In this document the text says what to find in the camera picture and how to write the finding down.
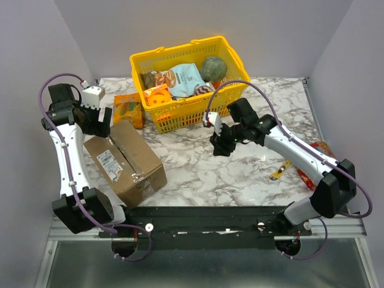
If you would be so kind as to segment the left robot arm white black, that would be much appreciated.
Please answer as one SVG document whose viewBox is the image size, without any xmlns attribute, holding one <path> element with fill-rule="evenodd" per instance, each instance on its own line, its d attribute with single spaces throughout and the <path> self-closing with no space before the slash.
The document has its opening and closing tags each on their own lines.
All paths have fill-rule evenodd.
<svg viewBox="0 0 384 288">
<path fill-rule="evenodd" d="M 74 85 L 46 85 L 51 104 L 42 109 L 41 124 L 55 146 L 61 176 L 60 198 L 52 202 L 54 214 L 66 227 L 78 234 L 94 227 L 110 235 L 128 236 L 133 222 L 125 217 L 123 207 L 113 205 L 107 195 L 91 185 L 83 153 L 84 136 L 106 138 L 110 134 L 112 110 L 107 108 L 100 119 L 103 88 L 80 83 L 75 97 Z"/>
</svg>

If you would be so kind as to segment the yellow utility knife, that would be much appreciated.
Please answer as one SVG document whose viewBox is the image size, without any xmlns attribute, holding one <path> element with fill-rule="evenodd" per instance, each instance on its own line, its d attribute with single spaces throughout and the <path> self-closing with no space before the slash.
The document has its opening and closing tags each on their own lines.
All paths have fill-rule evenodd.
<svg viewBox="0 0 384 288">
<path fill-rule="evenodd" d="M 286 160 L 274 173 L 270 174 L 269 178 L 276 181 L 281 178 L 282 174 L 290 167 L 291 162 Z"/>
</svg>

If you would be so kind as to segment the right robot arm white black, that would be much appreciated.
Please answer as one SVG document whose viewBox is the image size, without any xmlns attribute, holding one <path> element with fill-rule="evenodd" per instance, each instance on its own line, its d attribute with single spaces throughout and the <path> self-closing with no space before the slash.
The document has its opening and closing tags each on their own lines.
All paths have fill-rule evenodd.
<svg viewBox="0 0 384 288">
<path fill-rule="evenodd" d="M 355 167 L 349 160 L 337 161 L 328 157 L 289 132 L 269 114 L 258 117 L 245 98 L 228 105 L 235 122 L 223 123 L 217 112 L 203 116 L 203 124 L 213 127 L 209 141 L 215 156 L 228 157 L 236 144 L 244 140 L 264 146 L 291 161 L 316 186 L 311 196 L 285 207 L 272 222 L 272 230 L 279 235 L 289 235 L 298 225 L 323 216 L 333 218 L 356 196 L 356 185 L 350 180 Z"/>
</svg>

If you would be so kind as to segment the brown cardboard express box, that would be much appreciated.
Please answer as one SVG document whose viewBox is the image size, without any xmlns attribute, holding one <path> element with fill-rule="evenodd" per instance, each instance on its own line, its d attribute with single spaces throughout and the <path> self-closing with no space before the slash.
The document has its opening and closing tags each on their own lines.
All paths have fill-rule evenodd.
<svg viewBox="0 0 384 288">
<path fill-rule="evenodd" d="M 113 125 L 106 138 L 87 140 L 85 148 L 111 186 L 113 202 L 135 208 L 167 184 L 161 160 L 128 120 Z"/>
</svg>

